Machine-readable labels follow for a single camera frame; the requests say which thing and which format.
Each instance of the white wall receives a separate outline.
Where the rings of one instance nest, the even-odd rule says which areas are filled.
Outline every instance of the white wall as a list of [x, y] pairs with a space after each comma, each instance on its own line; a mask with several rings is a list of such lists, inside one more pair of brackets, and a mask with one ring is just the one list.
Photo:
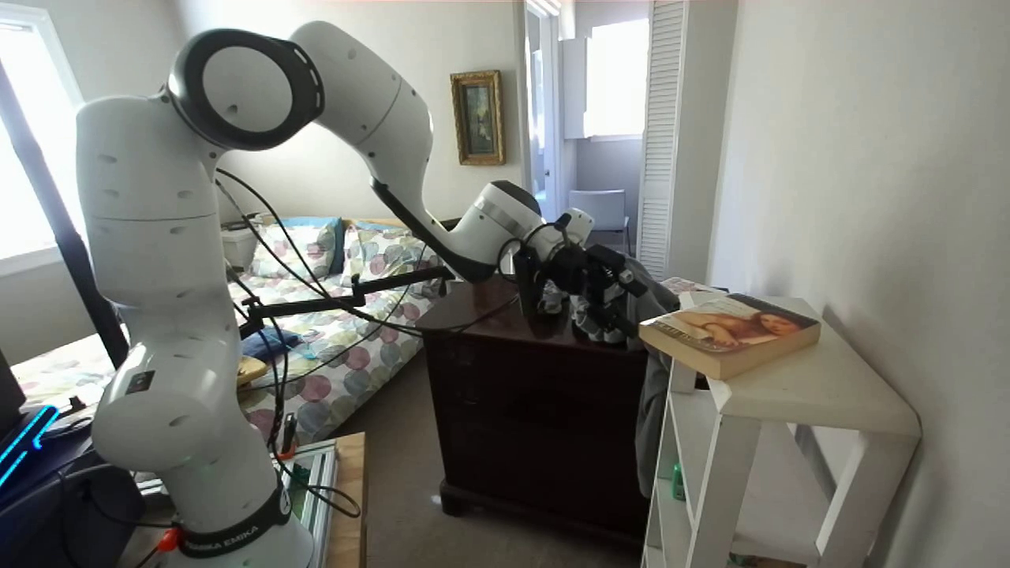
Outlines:
[[[265, 36], [290, 36], [310, 18], [328, 18], [384, 57], [429, 104], [437, 145], [428, 170], [428, 208], [438, 219], [462, 216], [487, 179], [524, 182], [524, 118], [521, 118], [521, 4], [321, 4], [321, 0], [178, 0], [187, 28], [241, 25]], [[509, 165], [458, 165], [453, 115], [453, 72], [504, 72], [504, 138]], [[289, 145], [224, 162], [281, 216], [381, 216], [393, 212], [374, 196], [374, 178], [357, 153], [321, 131], [306, 131]]]
[[1010, 565], [1010, 4], [739, 4], [712, 280], [799, 295], [920, 412], [891, 568]]
[[[45, 7], [81, 98], [155, 92], [179, 44], [162, 0], [17, 0]], [[92, 333], [64, 261], [0, 277], [0, 350], [18, 362]]]

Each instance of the book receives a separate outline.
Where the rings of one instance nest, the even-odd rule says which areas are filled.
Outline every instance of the book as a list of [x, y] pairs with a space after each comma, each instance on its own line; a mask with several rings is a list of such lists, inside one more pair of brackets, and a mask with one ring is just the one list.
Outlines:
[[684, 291], [683, 309], [641, 322], [641, 337], [683, 365], [732, 380], [813, 348], [821, 322], [746, 295]]

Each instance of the dark wooden cabinet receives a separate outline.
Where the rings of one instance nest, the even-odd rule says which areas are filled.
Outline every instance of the dark wooden cabinet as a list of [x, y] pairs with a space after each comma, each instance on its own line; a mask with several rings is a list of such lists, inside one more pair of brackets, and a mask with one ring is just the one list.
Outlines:
[[509, 280], [455, 283], [422, 322], [441, 510], [524, 511], [641, 546], [636, 473], [644, 350], [531, 327]]

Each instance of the floor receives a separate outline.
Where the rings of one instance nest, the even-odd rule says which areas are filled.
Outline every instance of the floor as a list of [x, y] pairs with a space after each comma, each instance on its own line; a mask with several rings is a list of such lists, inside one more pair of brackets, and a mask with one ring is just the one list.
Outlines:
[[441, 456], [418, 358], [340, 432], [368, 432], [369, 568], [636, 568], [639, 553], [497, 511], [441, 514]]

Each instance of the robotic arm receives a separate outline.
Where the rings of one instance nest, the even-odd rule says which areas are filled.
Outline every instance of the robotic arm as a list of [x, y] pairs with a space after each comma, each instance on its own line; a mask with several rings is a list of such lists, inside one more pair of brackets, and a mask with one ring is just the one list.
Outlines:
[[[422, 206], [433, 153], [422, 98], [328, 21], [297, 28], [293, 43], [197, 36], [178, 57], [167, 92], [187, 128], [215, 149], [273, 149], [306, 123], [325, 128], [368, 162], [375, 196], [467, 280], [489, 277], [502, 243], [543, 226], [531, 193], [489, 182], [462, 226], [444, 231]], [[564, 233], [537, 231], [531, 248], [551, 260], [564, 251]]]
[[96, 449], [164, 479], [179, 551], [167, 565], [310, 565], [281, 479], [234, 397], [232, 312], [215, 208], [215, 162], [273, 149], [320, 123], [353, 145], [381, 201], [453, 271], [481, 280], [504, 243], [563, 291], [581, 287], [584, 254], [537, 201], [489, 182], [444, 231], [422, 208], [433, 137], [421, 95], [369, 48], [310, 21], [290, 43], [197, 36], [157, 98], [109, 98], [80, 115], [80, 191], [99, 291], [131, 328], [131, 358], [99, 409]]

